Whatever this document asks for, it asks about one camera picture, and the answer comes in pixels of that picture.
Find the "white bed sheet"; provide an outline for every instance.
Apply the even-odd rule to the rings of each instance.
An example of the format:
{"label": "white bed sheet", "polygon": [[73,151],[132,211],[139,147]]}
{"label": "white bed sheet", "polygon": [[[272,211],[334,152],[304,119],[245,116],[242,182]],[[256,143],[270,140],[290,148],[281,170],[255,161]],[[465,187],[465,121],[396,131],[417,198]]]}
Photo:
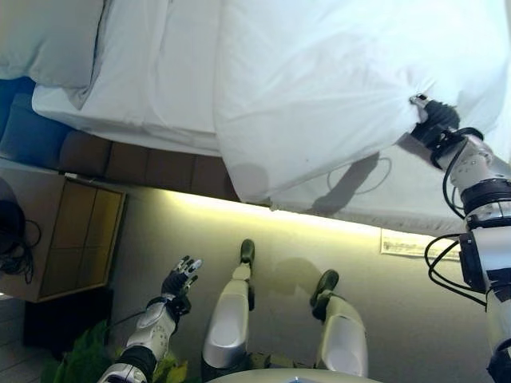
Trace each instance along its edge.
{"label": "white bed sheet", "polygon": [[495,129],[509,57],[503,0],[225,0],[216,133],[258,202],[394,144],[415,93]]}
{"label": "white bed sheet", "polygon": [[86,103],[37,86],[32,106],[106,139],[219,156],[212,120],[221,0],[113,0]]}
{"label": "white bed sheet", "polygon": [[[212,110],[220,8],[221,0],[114,0],[107,54],[83,109],[77,111],[61,89],[38,86],[34,110],[110,140],[218,156]],[[509,157],[510,131],[502,129],[487,137]],[[235,150],[243,155],[242,148]],[[349,167],[272,193],[273,208],[318,214],[313,203]],[[460,229],[442,199],[442,174],[423,160],[394,146],[381,152],[374,168],[370,161],[354,167],[362,169],[359,176],[367,168],[367,178],[352,177],[343,185],[332,206],[344,206],[329,216],[422,234]]]}
{"label": "white bed sheet", "polygon": [[[496,124],[485,142],[497,156],[511,163],[511,92]],[[408,137],[379,156],[272,195],[272,208],[425,235],[463,232],[463,222],[443,199],[444,173],[429,164],[428,156]]]}

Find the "bed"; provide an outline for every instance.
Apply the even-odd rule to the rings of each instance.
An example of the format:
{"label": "bed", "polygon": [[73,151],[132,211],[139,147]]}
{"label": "bed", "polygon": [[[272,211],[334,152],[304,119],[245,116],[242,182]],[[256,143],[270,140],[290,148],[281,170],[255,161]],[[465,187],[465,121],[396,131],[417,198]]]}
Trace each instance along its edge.
{"label": "bed", "polygon": [[[462,123],[481,128],[496,153],[510,158],[505,4],[435,1],[428,8],[412,0],[390,3],[386,6],[400,10],[404,25],[390,27],[395,16],[369,16],[378,14],[374,8],[381,2],[376,1],[365,2],[368,11],[350,0],[340,7],[323,0],[314,8],[308,0],[114,0],[101,71],[83,107],[76,109],[62,89],[48,86],[36,88],[33,107],[110,140],[222,156],[244,202],[422,234],[459,230],[459,219],[442,200],[442,174],[404,149],[410,146],[402,138],[418,121],[407,97],[428,91],[456,104]],[[390,39],[407,31],[405,41],[394,44],[412,46],[414,33],[422,29],[417,20],[433,11],[448,14],[444,18],[457,28],[443,38],[443,61],[426,54],[388,61],[383,51],[386,65],[400,70],[382,70],[376,82],[365,82],[363,91],[370,88],[370,97],[356,82],[344,81],[354,84],[352,93],[346,88],[331,91],[331,83],[339,81],[335,68],[349,65],[344,65],[345,57],[326,57],[324,52],[344,44],[347,31],[359,28],[353,20],[375,26],[372,32],[358,31],[369,42],[379,27],[389,31]],[[282,23],[283,14],[289,25]],[[463,17],[482,22],[467,31]],[[318,26],[323,30],[312,33]],[[427,33],[437,44],[445,31]],[[308,45],[298,34],[307,37]],[[461,34],[468,40],[476,36],[461,52],[469,58],[462,68],[449,50]],[[434,44],[424,45],[423,51]],[[418,70],[409,70],[412,58],[416,63],[420,59],[421,65],[412,66]],[[479,66],[470,58],[477,58]],[[381,68],[378,55],[360,53],[359,59],[350,62],[360,65],[371,59]],[[431,67],[437,70],[428,72]],[[447,73],[458,69],[448,80],[444,68]],[[396,75],[390,78],[389,73]],[[344,109],[339,110],[339,100],[347,97],[351,103],[341,102]],[[357,109],[364,113],[346,117]],[[339,114],[348,118],[340,121],[345,123],[342,131],[332,124]],[[376,118],[368,123],[364,114]]]}

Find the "cabinet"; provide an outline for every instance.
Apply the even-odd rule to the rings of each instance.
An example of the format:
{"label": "cabinet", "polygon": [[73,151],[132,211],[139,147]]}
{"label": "cabinet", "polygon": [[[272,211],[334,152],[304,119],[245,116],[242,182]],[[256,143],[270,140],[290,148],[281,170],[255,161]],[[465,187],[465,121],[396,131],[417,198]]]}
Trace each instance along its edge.
{"label": "cabinet", "polygon": [[26,285],[23,276],[0,275],[2,293],[40,302],[108,282],[123,193],[62,175],[13,169],[0,170],[0,181],[0,199],[14,197],[42,231],[33,249],[32,283]]}

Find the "mattress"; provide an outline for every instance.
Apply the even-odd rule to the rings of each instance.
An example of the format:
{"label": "mattress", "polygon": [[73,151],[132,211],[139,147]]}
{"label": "mattress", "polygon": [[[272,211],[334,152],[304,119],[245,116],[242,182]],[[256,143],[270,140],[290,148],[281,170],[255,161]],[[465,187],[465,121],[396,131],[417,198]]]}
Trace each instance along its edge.
{"label": "mattress", "polygon": [[221,0],[113,0],[105,53],[81,110],[38,85],[34,110],[109,140],[219,156],[212,120]]}

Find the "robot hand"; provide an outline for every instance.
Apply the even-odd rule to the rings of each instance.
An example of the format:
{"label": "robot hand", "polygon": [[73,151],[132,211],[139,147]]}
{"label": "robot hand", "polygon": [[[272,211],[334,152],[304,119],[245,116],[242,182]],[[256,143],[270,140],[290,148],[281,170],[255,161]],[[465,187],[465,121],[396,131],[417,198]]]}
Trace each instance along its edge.
{"label": "robot hand", "polygon": [[161,297],[151,301],[166,300],[167,310],[176,323],[174,332],[177,331],[180,317],[188,314],[192,308],[186,294],[190,290],[190,286],[199,278],[195,272],[201,266],[201,259],[194,260],[188,255],[182,258],[161,284]]}
{"label": "robot hand", "polygon": [[129,337],[126,349],[103,374],[100,383],[146,383],[152,380],[156,364],[165,356],[170,337],[177,331],[180,317],[190,312],[186,297],[197,280],[200,259],[182,258],[161,285],[161,296],[151,299]]}
{"label": "robot hand", "polygon": [[161,285],[161,293],[175,297],[186,295],[192,283],[199,277],[195,271],[202,266],[202,260],[193,260],[188,255],[172,269]]}

